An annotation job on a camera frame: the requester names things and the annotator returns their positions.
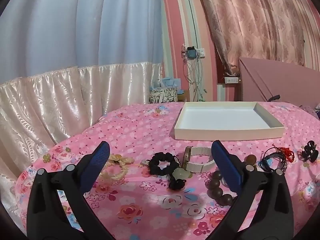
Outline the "light blue gift bag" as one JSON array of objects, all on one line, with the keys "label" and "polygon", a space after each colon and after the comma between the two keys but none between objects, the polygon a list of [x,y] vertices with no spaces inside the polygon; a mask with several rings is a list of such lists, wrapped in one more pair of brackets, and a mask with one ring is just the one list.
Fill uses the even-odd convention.
[{"label": "light blue gift bag", "polygon": [[181,89],[181,80],[172,78],[172,77],[164,77],[158,82],[159,88],[176,88],[177,90]]}]

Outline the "blue and cream curtain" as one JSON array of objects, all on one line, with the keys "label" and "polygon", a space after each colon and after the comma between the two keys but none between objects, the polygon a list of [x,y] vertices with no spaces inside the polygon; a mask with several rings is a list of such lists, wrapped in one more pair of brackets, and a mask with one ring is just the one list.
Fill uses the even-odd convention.
[{"label": "blue and cream curtain", "polygon": [[10,0],[1,14],[1,202],[20,173],[102,115],[146,103],[161,0]]}]

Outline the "white power strip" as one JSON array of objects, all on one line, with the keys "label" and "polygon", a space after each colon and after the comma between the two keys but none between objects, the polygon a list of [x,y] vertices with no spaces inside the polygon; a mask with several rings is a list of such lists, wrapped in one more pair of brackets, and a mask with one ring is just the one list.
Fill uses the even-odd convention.
[{"label": "white power strip", "polygon": [[238,84],[239,83],[239,78],[236,76],[228,76],[224,77],[225,84]]}]

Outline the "black white floral bag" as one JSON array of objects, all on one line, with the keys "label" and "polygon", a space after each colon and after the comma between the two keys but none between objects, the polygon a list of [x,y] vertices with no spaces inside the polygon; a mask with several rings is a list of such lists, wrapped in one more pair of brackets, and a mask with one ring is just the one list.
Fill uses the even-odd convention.
[{"label": "black white floral bag", "polygon": [[177,88],[175,87],[152,89],[149,94],[149,103],[167,103],[177,101]]}]

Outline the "black fabric scrunchie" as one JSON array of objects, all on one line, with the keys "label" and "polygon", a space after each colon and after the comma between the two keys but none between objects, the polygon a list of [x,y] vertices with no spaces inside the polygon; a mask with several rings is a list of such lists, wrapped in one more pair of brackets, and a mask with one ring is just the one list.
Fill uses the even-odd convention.
[{"label": "black fabric scrunchie", "polygon": [[166,176],[172,174],[180,167],[175,155],[167,152],[155,153],[148,163],[149,174],[156,176]]}]

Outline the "white shallow cardboard tray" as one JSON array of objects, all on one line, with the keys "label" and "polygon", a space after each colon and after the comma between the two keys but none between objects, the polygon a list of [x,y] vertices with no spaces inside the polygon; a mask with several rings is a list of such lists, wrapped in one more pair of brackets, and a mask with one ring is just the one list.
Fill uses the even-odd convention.
[{"label": "white shallow cardboard tray", "polygon": [[248,141],[281,138],[285,126],[258,102],[186,102],[174,127],[177,140]]}]

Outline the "white strap wristwatch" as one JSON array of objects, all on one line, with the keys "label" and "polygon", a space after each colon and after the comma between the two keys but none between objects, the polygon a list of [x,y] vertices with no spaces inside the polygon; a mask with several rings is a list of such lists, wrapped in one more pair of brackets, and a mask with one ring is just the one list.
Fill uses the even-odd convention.
[{"label": "white strap wristwatch", "polygon": [[215,166],[211,148],[187,146],[184,151],[182,167],[191,173],[210,171]]}]

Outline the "black hair claw clip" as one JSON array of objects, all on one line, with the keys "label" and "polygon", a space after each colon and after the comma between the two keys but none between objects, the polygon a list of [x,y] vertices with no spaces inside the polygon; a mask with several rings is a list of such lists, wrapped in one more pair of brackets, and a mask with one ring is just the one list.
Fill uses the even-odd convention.
[{"label": "black hair claw clip", "polygon": [[317,145],[313,140],[307,142],[300,154],[302,161],[310,161],[311,163],[314,163],[317,160],[319,152],[316,146]]}]

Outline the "pink floral bed sheet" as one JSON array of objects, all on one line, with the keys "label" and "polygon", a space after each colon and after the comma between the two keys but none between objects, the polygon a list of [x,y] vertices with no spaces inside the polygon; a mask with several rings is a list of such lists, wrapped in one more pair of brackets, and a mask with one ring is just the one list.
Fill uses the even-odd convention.
[{"label": "pink floral bed sheet", "polygon": [[[294,210],[295,234],[307,223],[319,203],[319,158],[304,163],[297,157],[304,145],[313,140],[319,148],[319,120],[289,103],[260,103],[284,126],[280,139],[223,142],[231,154],[244,160],[249,154],[257,159],[274,146],[289,148],[295,161],[289,163],[285,177]],[[36,171],[63,170],[91,154],[106,141],[112,154],[135,161],[119,181],[99,178],[85,194],[89,206],[116,239],[205,239],[228,211],[207,195],[205,183],[210,171],[193,174],[182,191],[168,189],[165,177],[150,176],[141,161],[156,152],[170,152],[182,159],[187,146],[211,147],[210,141],[175,140],[172,129],[183,103],[132,105],[102,116],[97,124],[54,146],[27,167],[17,179],[16,200],[26,226],[28,199]]]}]

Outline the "pink patterned curtain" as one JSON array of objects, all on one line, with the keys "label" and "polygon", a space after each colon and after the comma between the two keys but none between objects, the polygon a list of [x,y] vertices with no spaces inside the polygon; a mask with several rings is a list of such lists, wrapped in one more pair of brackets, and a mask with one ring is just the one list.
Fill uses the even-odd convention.
[{"label": "pink patterned curtain", "polygon": [[311,0],[202,0],[225,73],[239,58],[319,70],[319,12]]}]

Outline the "teal charger pouch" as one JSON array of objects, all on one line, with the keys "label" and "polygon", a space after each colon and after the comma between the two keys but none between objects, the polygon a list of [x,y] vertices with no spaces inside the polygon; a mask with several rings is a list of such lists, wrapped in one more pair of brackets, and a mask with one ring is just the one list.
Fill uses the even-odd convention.
[{"label": "teal charger pouch", "polygon": [[197,49],[194,46],[187,47],[186,55],[188,60],[195,60],[198,56]]}]

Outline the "white wall socket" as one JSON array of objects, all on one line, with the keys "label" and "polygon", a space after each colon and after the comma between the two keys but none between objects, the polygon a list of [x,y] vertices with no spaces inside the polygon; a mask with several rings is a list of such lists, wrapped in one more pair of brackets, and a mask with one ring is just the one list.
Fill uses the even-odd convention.
[{"label": "white wall socket", "polygon": [[204,48],[197,48],[197,57],[199,59],[204,59],[206,56]]}]

